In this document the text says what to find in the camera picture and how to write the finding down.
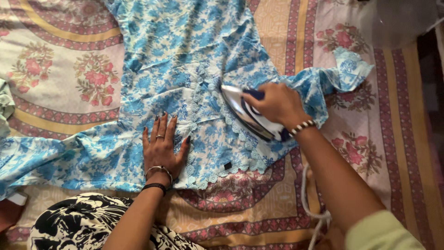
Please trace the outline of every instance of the blue floral garment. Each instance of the blue floral garment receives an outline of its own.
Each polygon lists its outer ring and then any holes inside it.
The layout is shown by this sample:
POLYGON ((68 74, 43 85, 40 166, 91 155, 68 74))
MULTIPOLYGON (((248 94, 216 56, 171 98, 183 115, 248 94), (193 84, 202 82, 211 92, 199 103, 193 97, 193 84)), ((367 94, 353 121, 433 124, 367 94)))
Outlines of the blue floral garment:
POLYGON ((218 176, 258 170, 297 144, 265 143, 235 120, 220 84, 256 88, 283 81, 321 126, 324 94, 351 91, 372 66, 343 48, 337 68, 279 76, 259 41, 253 17, 238 0, 115 0, 106 6, 124 37, 119 121, 66 140, 8 137, 0 141, 0 198, 17 186, 48 183, 69 189, 140 191, 144 184, 142 131, 163 110, 178 116, 174 149, 192 136, 187 165, 174 184, 204 189, 218 176), (231 163, 225 170, 224 165, 231 163))

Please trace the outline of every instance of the sleeve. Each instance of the sleeve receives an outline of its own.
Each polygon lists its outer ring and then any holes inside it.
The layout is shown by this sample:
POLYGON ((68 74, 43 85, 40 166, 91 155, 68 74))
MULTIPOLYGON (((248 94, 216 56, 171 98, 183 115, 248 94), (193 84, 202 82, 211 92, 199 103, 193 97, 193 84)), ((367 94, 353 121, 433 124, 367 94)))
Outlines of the sleeve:
POLYGON ((425 249, 389 211, 365 217, 345 236, 346 250, 419 250, 425 249))

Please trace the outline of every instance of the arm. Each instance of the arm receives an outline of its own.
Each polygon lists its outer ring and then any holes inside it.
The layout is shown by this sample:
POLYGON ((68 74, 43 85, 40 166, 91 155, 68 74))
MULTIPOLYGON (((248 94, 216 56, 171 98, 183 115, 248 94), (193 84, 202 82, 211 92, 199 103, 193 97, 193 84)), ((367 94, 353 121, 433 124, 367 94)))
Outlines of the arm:
MULTIPOLYGON (((270 121, 291 130, 311 119, 304 113, 298 93, 285 84, 269 83, 259 90, 265 92, 262 101, 247 94, 244 99, 270 121)), ((332 217, 343 232, 364 217, 385 209, 372 189, 317 128, 304 129, 295 139, 311 166, 332 217)))
MULTIPOLYGON (((147 171, 152 166, 164 166, 173 178, 177 178, 185 164, 190 137, 182 142, 180 151, 175 156, 173 153, 173 136, 177 117, 172 117, 168 127, 167 121, 168 115, 166 113, 161 118, 156 117, 149 141, 148 129, 145 127, 143 130, 144 168, 147 171), (165 138, 156 138, 157 135, 164 135, 165 138)), ((160 183, 165 187, 170 185, 170 177, 167 173, 161 170, 150 170, 149 174, 151 175, 147 176, 146 184, 160 183)), ((106 240, 103 249, 147 249, 155 212, 162 198, 163 191, 160 188, 151 187, 143 190, 121 217, 106 240)))

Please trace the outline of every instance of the bed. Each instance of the bed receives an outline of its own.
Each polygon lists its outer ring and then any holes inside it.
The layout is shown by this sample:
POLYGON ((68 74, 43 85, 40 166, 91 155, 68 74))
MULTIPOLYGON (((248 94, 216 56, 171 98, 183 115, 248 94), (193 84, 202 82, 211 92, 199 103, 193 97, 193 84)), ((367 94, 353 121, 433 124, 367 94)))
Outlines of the bed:
MULTIPOLYGON (((322 132, 427 249, 442 249, 444 213, 416 45, 372 48, 359 32, 359 9, 356 0, 250 1, 280 74, 334 66, 337 46, 375 65, 356 91, 326 96, 330 118, 322 132)), ((63 140, 118 119, 124 48, 100 0, 0 0, 0 45, 0 78, 12 82, 16 103, 12 135, 63 140), (85 85, 91 77, 100 77, 103 88, 85 85)), ((301 204, 304 163, 295 148, 265 174, 240 171, 206 190, 169 192, 157 221, 208 249, 304 249, 316 224, 301 204)), ((7 232, 10 249, 26 248, 46 208, 84 192, 49 185, 22 191, 28 204, 7 232)), ((325 211, 311 178, 307 192, 310 210, 325 211)))

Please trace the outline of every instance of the black and white garment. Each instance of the black and white garment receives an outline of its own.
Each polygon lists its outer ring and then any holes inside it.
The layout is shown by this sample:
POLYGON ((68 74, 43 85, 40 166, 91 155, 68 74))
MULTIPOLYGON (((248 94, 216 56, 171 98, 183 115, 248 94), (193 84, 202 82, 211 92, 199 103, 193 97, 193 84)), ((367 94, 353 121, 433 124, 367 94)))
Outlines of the black and white garment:
MULTIPOLYGON (((101 249, 133 200, 98 193, 80 194, 50 206, 28 239, 31 250, 101 249)), ((203 250, 165 226, 153 225, 150 249, 203 250)))

